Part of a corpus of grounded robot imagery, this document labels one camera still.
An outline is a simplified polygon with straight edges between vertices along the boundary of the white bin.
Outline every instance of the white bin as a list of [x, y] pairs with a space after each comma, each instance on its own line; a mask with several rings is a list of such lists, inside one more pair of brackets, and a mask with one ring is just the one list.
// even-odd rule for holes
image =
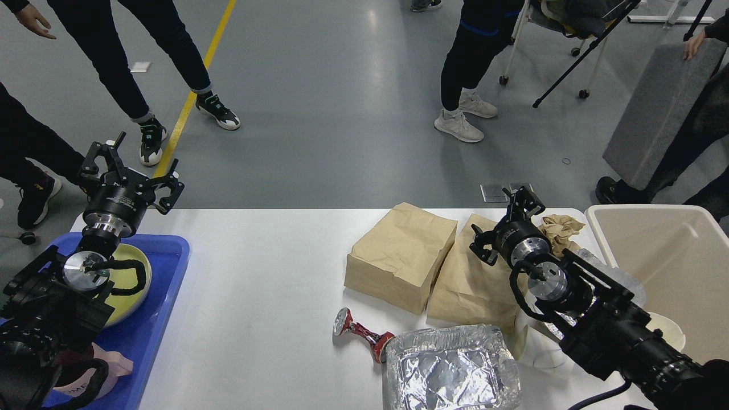
[[684, 353], [729, 360], [729, 239], [714, 218], [688, 205], [595, 205], [585, 214], [607, 265], [645, 286], [645, 310], [681, 327]]

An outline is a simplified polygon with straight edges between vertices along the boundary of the black pants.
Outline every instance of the black pants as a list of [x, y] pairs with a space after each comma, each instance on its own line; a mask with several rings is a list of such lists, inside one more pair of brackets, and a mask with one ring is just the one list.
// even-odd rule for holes
[[511, 43], [522, 3], [464, 0], [461, 22], [440, 74], [443, 108], [458, 108], [462, 88], [476, 88], [491, 61]]
[[[660, 190], [673, 184], [706, 148], [727, 135], [729, 66], [712, 77], [702, 90], [646, 188], [636, 190], [620, 180], [615, 198], [621, 202], [650, 203]], [[729, 167], [685, 203], [702, 206], [717, 220], [729, 215]]]
[[[119, 0], [167, 53], [192, 90], [206, 90], [210, 77], [200, 52], [180, 20], [172, 0]], [[93, 63], [98, 77], [132, 119], [149, 106], [129, 71], [127, 55], [114, 27], [109, 0], [48, 0], [58, 19]]]
[[33, 118], [1, 83], [0, 123], [0, 177], [21, 187], [44, 180], [44, 172], [27, 159], [32, 158], [79, 184], [83, 155]]

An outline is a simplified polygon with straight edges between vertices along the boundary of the person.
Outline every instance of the person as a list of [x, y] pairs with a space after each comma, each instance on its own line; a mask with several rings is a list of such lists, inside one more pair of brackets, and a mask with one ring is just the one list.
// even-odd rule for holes
[[[48, 39], [51, 26], [27, 0], [2, 0], [28, 30]], [[195, 107], [211, 115], [227, 130], [241, 126], [238, 116], [230, 111], [213, 93], [208, 71], [200, 52], [180, 20], [172, 0], [119, 0], [129, 9], [170, 56], [177, 71], [197, 94]], [[129, 70], [129, 63], [119, 40], [110, 0], [48, 0], [58, 19], [76, 40], [98, 72], [99, 80], [119, 107], [139, 124], [141, 146], [139, 158], [145, 166], [153, 166], [162, 158], [162, 143], [167, 129], [160, 124], [147, 105], [139, 86]]]
[[443, 6], [441, 0], [413, 0], [410, 3], [410, 11], [415, 13], [437, 10]]
[[[690, 60], [705, 39], [729, 42], [729, 9], [684, 46]], [[601, 204], [650, 204], [659, 191], [673, 185], [683, 171], [715, 141], [729, 134], [729, 65], [714, 75], [701, 91], [675, 140], [661, 159], [645, 189], [637, 190], [624, 180], [602, 177], [595, 195]], [[729, 166], [721, 175], [684, 202], [709, 211], [716, 220], [729, 214]]]
[[464, 0], [461, 22], [440, 74], [443, 109], [437, 130], [463, 142], [479, 142], [483, 133], [469, 124], [464, 112], [484, 118], [498, 110], [476, 93], [491, 61], [511, 43], [511, 33], [523, 5], [519, 0]]
[[78, 175], [84, 156], [51, 128], [33, 118], [0, 83], [0, 177], [20, 188], [17, 224], [23, 229], [38, 225], [48, 213], [48, 201], [61, 190], [61, 181], [28, 160], [32, 158], [87, 192]]

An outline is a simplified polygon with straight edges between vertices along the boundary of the chair wheel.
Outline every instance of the chair wheel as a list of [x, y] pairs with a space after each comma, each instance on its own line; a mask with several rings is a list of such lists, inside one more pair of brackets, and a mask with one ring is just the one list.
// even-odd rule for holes
[[35, 233], [32, 232], [23, 232], [20, 234], [18, 239], [24, 244], [24, 245], [32, 245], [36, 243], [36, 240], [38, 240], [38, 237]]

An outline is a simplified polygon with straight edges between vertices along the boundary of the black jacket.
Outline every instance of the black jacket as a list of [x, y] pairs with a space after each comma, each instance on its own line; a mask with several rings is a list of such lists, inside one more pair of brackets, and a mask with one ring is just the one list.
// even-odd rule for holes
[[729, 9], [724, 12], [724, 17], [707, 26], [704, 32], [710, 39], [718, 39], [729, 43]]
[[25, 6], [28, 5], [28, 0], [0, 0], [0, 1], [5, 3], [5, 5], [7, 6], [7, 8], [10, 9], [10, 12], [12, 14], [15, 14], [15, 13], [21, 11]]

